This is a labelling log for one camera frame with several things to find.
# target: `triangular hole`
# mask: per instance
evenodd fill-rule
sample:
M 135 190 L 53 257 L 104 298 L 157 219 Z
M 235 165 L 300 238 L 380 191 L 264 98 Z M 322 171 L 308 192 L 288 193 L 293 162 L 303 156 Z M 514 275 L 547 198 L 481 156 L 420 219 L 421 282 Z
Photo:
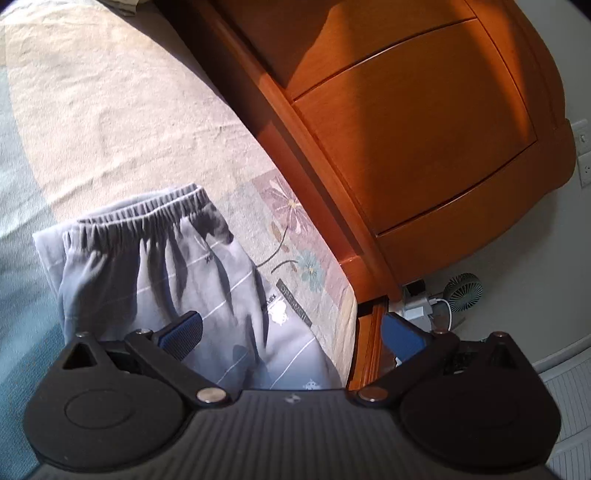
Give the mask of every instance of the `triangular hole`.
M 64 370 L 93 367 L 96 365 L 95 357 L 85 343 L 78 343 L 64 364 Z

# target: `metal screw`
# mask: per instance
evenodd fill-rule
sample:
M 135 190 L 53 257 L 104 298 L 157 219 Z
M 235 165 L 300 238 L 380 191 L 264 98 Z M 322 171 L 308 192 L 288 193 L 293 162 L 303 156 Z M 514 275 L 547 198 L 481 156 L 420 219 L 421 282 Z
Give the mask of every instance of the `metal screw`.
M 365 401 L 384 401 L 388 398 L 388 390 L 382 387 L 363 387 L 357 395 Z
M 219 403 L 227 396 L 228 394 L 218 387 L 202 388 L 197 392 L 197 399 L 203 403 Z

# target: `bed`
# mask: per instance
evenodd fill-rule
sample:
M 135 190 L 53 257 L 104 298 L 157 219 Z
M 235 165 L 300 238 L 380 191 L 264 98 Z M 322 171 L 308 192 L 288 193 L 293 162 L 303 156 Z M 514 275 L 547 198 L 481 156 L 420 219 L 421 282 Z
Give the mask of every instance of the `bed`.
M 345 384 L 356 300 L 284 176 L 153 4 L 21 0 L 0 16 L 0 478 L 35 464 L 22 413 L 63 347 L 31 235 L 143 192 L 203 185 Z

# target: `electrical outlet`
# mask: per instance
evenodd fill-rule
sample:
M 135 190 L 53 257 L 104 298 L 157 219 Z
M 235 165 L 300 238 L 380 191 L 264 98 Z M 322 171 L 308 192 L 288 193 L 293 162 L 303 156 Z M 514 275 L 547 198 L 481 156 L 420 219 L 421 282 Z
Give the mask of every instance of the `electrical outlet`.
M 579 163 L 581 186 L 586 187 L 591 183 L 591 152 L 581 155 L 577 162 Z
M 573 129 L 574 144 L 577 147 L 577 156 L 580 157 L 591 152 L 591 128 L 586 118 L 571 124 Z

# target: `floral pattern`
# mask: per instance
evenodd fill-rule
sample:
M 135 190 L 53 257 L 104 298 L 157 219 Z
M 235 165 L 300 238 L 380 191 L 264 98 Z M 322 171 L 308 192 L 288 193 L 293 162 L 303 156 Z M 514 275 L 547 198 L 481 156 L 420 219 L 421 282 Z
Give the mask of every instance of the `floral pattern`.
M 302 270 L 301 279 L 308 282 L 310 290 L 315 293 L 322 290 L 325 273 L 316 256 L 309 250 L 304 250 L 298 259 L 298 264 Z
M 269 180 L 270 187 L 262 196 L 271 200 L 271 207 L 277 219 L 290 231 L 300 234 L 311 230 L 312 223 L 296 194 L 281 176 Z

